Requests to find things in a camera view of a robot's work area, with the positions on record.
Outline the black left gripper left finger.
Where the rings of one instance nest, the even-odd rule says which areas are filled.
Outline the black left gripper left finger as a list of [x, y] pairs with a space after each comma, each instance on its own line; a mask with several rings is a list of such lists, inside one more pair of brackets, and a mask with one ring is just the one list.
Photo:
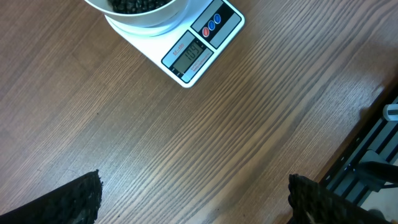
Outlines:
[[94, 224], [101, 206], [102, 189], [99, 171], [89, 172], [1, 215], [1, 223]]

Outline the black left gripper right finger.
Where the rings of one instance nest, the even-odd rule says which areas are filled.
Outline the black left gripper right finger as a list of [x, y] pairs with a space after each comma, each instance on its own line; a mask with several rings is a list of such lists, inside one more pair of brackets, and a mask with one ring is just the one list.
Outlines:
[[298, 174], [289, 175], [288, 202], [296, 224], [390, 224]]

